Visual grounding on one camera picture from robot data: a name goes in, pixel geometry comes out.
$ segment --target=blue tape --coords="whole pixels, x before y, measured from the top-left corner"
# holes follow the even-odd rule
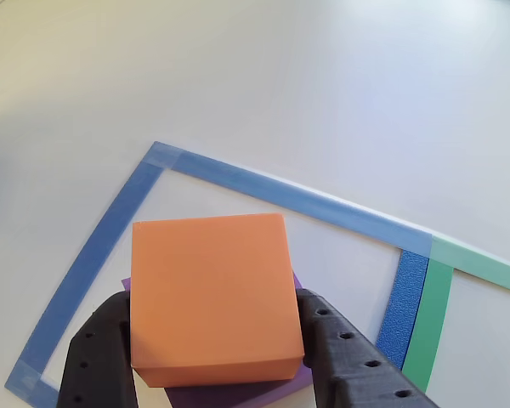
[[[376,346],[399,369],[405,363],[417,308],[422,297],[428,258],[403,251]]]
[[[173,165],[180,152],[173,147],[153,144],[89,236],[5,383],[5,387],[22,400],[34,404],[48,400],[51,391],[46,388],[47,384],[41,384],[41,373],[111,250],[162,171]]]
[[[400,265],[404,264],[402,268],[406,268],[408,256],[415,257],[419,254],[422,255],[419,258],[425,258],[430,253],[432,236],[428,233],[290,184],[155,142],[88,238],[37,322],[9,375],[5,387],[30,405],[36,408],[50,408],[56,405],[58,391],[42,381],[41,373],[111,250],[166,168],[402,248],[405,250],[400,262]],[[404,283],[399,283],[401,276],[403,273],[399,267],[394,293],[395,290],[400,292],[401,288],[405,287]],[[408,298],[408,312],[409,315],[413,314],[415,320],[419,299],[414,305],[411,302],[413,298]],[[393,316],[390,312],[394,310],[392,304],[394,303],[390,301],[386,319],[388,315]],[[396,316],[389,319],[395,322],[395,328],[402,324]],[[388,330],[382,328],[382,333],[386,332]]]
[[[37,382],[34,391],[32,391],[30,398],[26,402],[36,408],[55,408],[58,400],[59,391],[40,380]]]
[[[221,161],[184,151],[172,170],[271,202],[428,257],[432,236],[371,212]]]

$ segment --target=blue tape border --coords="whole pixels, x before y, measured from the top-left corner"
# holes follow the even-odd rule
[[[422,258],[427,258],[431,251],[432,235],[419,229],[274,178],[155,142],[111,203],[66,273],[4,385],[31,406],[49,408],[56,405],[58,391],[41,379],[45,366],[111,250],[165,169],[206,180],[337,227],[358,232]],[[401,279],[395,279],[394,292],[410,296]],[[417,312],[419,303],[418,301],[416,303],[416,298],[417,295],[414,295],[407,303],[409,306],[416,305],[414,313]],[[405,324],[400,314],[388,312],[385,316],[388,322],[386,327],[396,328]]]
[[[400,370],[405,363],[411,334],[414,331],[427,266],[428,258],[413,252],[402,252],[382,328],[376,341],[380,351]]]

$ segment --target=orange cube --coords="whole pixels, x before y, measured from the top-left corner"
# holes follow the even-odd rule
[[[150,387],[293,378],[304,351],[283,216],[135,223],[131,353]]]

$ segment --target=white table surface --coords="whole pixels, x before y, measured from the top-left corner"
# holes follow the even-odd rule
[[[26,406],[3,383],[153,140],[510,261],[510,0],[0,4],[0,406]],[[303,278],[333,298],[337,262]]]

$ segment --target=tape outline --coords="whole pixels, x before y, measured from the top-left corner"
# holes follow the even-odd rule
[[[56,405],[58,391],[41,379],[43,370],[113,246],[165,169],[203,179],[320,221],[352,230],[398,247],[403,251],[425,258],[429,257],[448,268],[460,269],[470,275],[510,289],[510,264],[458,245],[443,236],[429,234],[422,229],[260,173],[181,150],[168,144],[155,142],[111,203],[66,273],[4,385],[28,404],[36,408],[49,408]],[[135,184],[139,187],[138,189],[133,189]],[[136,194],[130,195],[131,189],[136,191]],[[106,225],[113,233],[104,234],[105,239],[102,240],[99,234],[103,233],[102,229]],[[101,245],[101,241],[105,241],[106,245]],[[89,255],[94,252],[99,252],[94,255],[98,258],[98,262],[93,259],[93,263],[90,263],[90,259],[86,258],[90,258]],[[81,270],[79,263],[82,262],[90,264],[90,272],[85,275],[79,272]],[[402,290],[401,281],[401,279],[395,279],[394,291]],[[71,287],[68,287],[68,291],[65,288],[72,282],[76,284],[75,291],[70,300],[64,302],[63,294],[72,292]],[[421,284],[422,293],[429,290],[427,285]],[[420,284],[417,283],[415,288],[416,290],[413,292],[419,293]],[[63,304],[65,309],[57,308],[57,304],[61,305],[62,303],[66,303]],[[416,304],[415,299],[408,304]],[[388,319],[388,322],[394,323],[395,326],[405,324],[400,320],[400,314],[399,316],[395,314],[393,317],[389,316],[388,312],[390,313],[389,307],[384,321]],[[441,328],[442,325],[439,325],[438,339]],[[42,336],[41,334],[49,332],[52,332],[53,336]],[[387,334],[384,327],[380,336],[382,334]],[[416,336],[411,338],[406,352],[406,360],[408,360],[410,350],[417,347],[417,342]],[[431,369],[434,357],[427,363],[431,365]]]

